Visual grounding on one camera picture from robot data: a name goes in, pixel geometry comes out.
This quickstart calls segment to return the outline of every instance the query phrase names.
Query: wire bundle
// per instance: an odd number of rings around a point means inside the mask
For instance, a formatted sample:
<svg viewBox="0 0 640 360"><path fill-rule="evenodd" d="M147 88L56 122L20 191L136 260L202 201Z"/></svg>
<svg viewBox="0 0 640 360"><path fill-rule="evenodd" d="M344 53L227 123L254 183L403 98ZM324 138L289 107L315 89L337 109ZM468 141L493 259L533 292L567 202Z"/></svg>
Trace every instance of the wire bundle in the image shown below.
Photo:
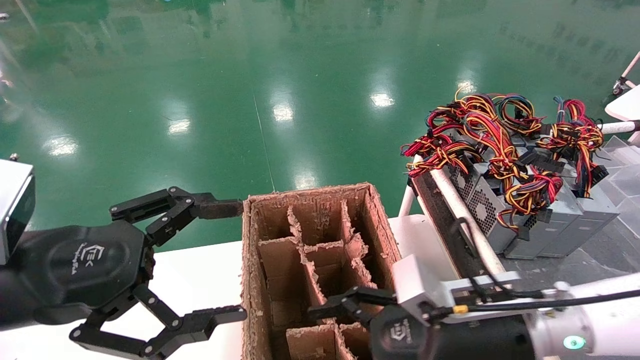
<svg viewBox="0 0 640 360"><path fill-rule="evenodd" d="M551 126L551 137L542 138L537 145L552 151L554 160L564 157L575 161L577 196L589 197L594 183L593 172L598 168L592 160L593 153L604 143L604 135L596 123L586 116L582 101L564 101L560 97L554 100L558 103L558 112L556 123Z"/></svg>
<svg viewBox="0 0 640 360"><path fill-rule="evenodd" d="M516 165L518 152L511 137L500 123L487 114L472 112L464 118L465 134L478 143L491 148L494 157L489 160L489 173L502 180L502 190L513 185L514 178L527 177Z"/></svg>
<svg viewBox="0 0 640 360"><path fill-rule="evenodd" d="M425 172L443 168L445 165L459 167L469 174L468 158L474 162L488 160L488 175L500 179L500 191L510 209L501 211L497 218L504 227L518 231L514 225L515 215L535 215L551 205L563 185L563 180L549 171L531 166L532 174L519 162L511 136L520 134L532 138L542 129L542 117L535 116L533 103L518 94L471 94L439 106L425 119L427 134L401 149L404 156L419 155L422 161L407 164L409 176L420 176ZM558 160L565 149L575 149L579 181L591 183L595 164L591 152L602 144L602 132L585 116L584 104L580 101L563 101L559 104L557 122L552 125L552 136L538 141L538 145L553 152ZM453 131L468 136L473 142L455 141Z"/></svg>
<svg viewBox="0 0 640 360"><path fill-rule="evenodd" d="M410 177L417 177L431 170L441 169L446 164L459 167L465 174L469 173L464 159L471 156L476 162L482 161L482 156L476 148L466 142L453 142L442 147L437 147L433 154L422 161L416 161L406 165Z"/></svg>
<svg viewBox="0 0 640 360"><path fill-rule="evenodd" d="M502 123L515 133L524 136L536 135L542 128L542 120L535 116L535 110L531 101L522 95L507 94L493 98L496 103L497 113ZM515 116L508 113L509 105L515 109Z"/></svg>
<svg viewBox="0 0 640 360"><path fill-rule="evenodd" d="M498 214L498 221L504 227L518 232L518 226L513 223L515 215L534 215L556 201L556 195L562 188L563 180L549 171L540 171L533 167L533 179L529 183L516 184L504 194L504 200L511 205L511 209L502 210Z"/></svg>

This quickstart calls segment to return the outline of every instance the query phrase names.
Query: metal casing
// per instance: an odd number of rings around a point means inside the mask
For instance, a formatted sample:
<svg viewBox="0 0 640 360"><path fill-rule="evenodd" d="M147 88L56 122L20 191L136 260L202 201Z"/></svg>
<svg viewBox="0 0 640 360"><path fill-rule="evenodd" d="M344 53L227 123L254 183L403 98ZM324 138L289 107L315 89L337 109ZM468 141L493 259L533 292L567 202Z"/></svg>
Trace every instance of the metal casing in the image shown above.
<svg viewBox="0 0 640 360"><path fill-rule="evenodd" d="M480 179L480 174L476 171L475 166L471 164L471 161L465 160L469 173L465 174L459 167L447 165L444 168L445 173L451 180L451 184L456 188L458 195L462 201L468 205L468 200L471 197L473 189L476 187L476 183Z"/></svg>
<svg viewBox="0 0 640 360"><path fill-rule="evenodd" d="M34 207L33 165L0 160L0 265L6 264L17 242L15 237L24 230L14 224L19 220L26 225Z"/></svg>
<svg viewBox="0 0 640 360"><path fill-rule="evenodd" d="M530 216L524 224L529 228L529 241L514 239L504 251L508 259L534 259L550 244L559 239L559 235L576 219L582 216L570 187L563 184L556 201L549 206L553 212L549 223L538 221L536 215Z"/></svg>
<svg viewBox="0 0 640 360"><path fill-rule="evenodd" d="M495 195L486 180L480 178L476 187L471 191L467 207L493 251L496 254L503 252L516 235L513 230L503 227L498 222L497 214L510 208L504 202L504 197ZM514 217L516 223L523 220L525 220L523 217Z"/></svg>
<svg viewBox="0 0 640 360"><path fill-rule="evenodd" d="M591 189L590 199L578 198L576 203L583 215L567 226L540 256L562 258L571 254L620 213L599 186Z"/></svg>

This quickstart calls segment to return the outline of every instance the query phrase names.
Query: cardboard compartment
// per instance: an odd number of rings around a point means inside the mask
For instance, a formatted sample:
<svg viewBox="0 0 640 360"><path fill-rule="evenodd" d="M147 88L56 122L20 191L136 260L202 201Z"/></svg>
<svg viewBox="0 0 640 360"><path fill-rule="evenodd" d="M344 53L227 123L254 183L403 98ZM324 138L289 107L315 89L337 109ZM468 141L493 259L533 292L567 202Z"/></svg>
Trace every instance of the cardboard compartment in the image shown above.
<svg viewBox="0 0 640 360"><path fill-rule="evenodd" d="M353 357L358 360L373 360L369 350L369 333L359 324L340 325L339 335Z"/></svg>
<svg viewBox="0 0 640 360"><path fill-rule="evenodd" d="M375 252L368 252L362 259L366 269L371 273L373 283L378 288L393 287L387 257L393 249L397 250L397 247L393 236L390 237L383 230L385 226L388 227L386 214L380 213L371 194L366 194L362 201L355 203L348 209L348 213L353 232L359 234L369 248L376 249Z"/></svg>
<svg viewBox="0 0 640 360"><path fill-rule="evenodd" d="M255 209L257 216L253 225L257 227L256 233L260 240L274 240L292 236L291 224L287 216L289 206L287 204L275 205L272 208L262 210Z"/></svg>
<svg viewBox="0 0 640 360"><path fill-rule="evenodd" d="M294 237L258 243L274 329L315 325L305 316L310 295L298 248Z"/></svg>
<svg viewBox="0 0 640 360"><path fill-rule="evenodd" d="M244 360L371 358L351 319L337 319L339 327L306 313L354 285L376 287L372 279L392 289L400 255L373 186L249 197L243 242Z"/></svg>
<svg viewBox="0 0 640 360"><path fill-rule="evenodd" d="M291 360L337 360L335 325L287 330Z"/></svg>

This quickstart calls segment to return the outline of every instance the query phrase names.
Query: white pipe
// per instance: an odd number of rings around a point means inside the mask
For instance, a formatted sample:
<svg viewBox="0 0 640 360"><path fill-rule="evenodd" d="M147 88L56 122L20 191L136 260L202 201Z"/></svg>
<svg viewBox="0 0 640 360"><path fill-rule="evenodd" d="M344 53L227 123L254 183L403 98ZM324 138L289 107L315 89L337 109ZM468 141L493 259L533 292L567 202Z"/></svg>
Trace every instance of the white pipe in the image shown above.
<svg viewBox="0 0 640 360"><path fill-rule="evenodd" d="M633 60L631 60L631 63L629 63L629 66L627 67L627 69L622 73L623 78L625 78L627 74L631 71L631 69L633 69L634 65L638 62L638 59L640 59L640 51L638 51L638 53L636 54L636 57Z"/></svg>
<svg viewBox="0 0 640 360"><path fill-rule="evenodd" d="M402 204L400 204L400 212L398 213L398 217L405 217L409 215L409 211L411 210L411 205L413 204L413 199L415 195L413 194L413 189L411 186L407 186L404 189L404 196L402 198Z"/></svg>
<svg viewBox="0 0 640 360"><path fill-rule="evenodd" d="M431 176L442 193L445 203L449 207L454 218L464 218L469 226L461 226L462 234L466 240L471 243L471 236L476 243L476 249L480 258L484 259L486 266L490 272L497 274L504 272L502 263L494 253L491 245L484 237L482 230L474 220L473 215L469 212L467 205L462 201L458 191L453 187L451 180L445 175L443 170L432 170Z"/></svg>
<svg viewBox="0 0 640 360"><path fill-rule="evenodd" d="M602 125L603 134L616 134L616 133L633 133L640 127L640 121L620 121L610 122Z"/></svg>

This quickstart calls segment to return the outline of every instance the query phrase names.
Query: power supply unit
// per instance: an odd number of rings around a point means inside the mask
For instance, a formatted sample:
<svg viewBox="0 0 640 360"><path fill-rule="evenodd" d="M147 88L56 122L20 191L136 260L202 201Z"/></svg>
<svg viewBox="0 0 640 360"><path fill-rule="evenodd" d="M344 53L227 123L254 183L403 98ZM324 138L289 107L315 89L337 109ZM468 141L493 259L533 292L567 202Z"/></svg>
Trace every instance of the power supply unit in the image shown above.
<svg viewBox="0 0 640 360"><path fill-rule="evenodd" d="M471 164L471 161L463 158L463 162L469 171L468 174L465 174L459 167L450 165L444 167L444 172L449 176L451 184L453 184L453 187L458 191L458 195L460 195L462 201L468 205L471 193L476 187L476 183L478 182L478 179L480 179L481 175L476 171L473 164Z"/></svg>
<svg viewBox="0 0 640 360"><path fill-rule="evenodd" d="M556 201L548 208L551 212L542 211L539 215L531 215L522 225L529 229L529 241L514 239L504 251L508 259L534 259L548 245L557 241L559 235L573 221L582 216L582 211L575 201L571 188L565 183L556 196Z"/></svg>
<svg viewBox="0 0 640 360"><path fill-rule="evenodd" d="M504 202L504 197L496 195L491 186L482 177L479 178L467 201L469 212L473 215L484 237L486 237L496 254L504 251L516 236L513 230L503 227L497 218L497 214L500 211L510 207ZM524 220L526 220L526 217L513 217L516 225L522 224Z"/></svg>
<svg viewBox="0 0 640 360"><path fill-rule="evenodd" d="M540 256L563 258L571 254L620 213L599 186L591 189L590 199L577 198L575 201L582 215L569 224L553 243L547 245Z"/></svg>

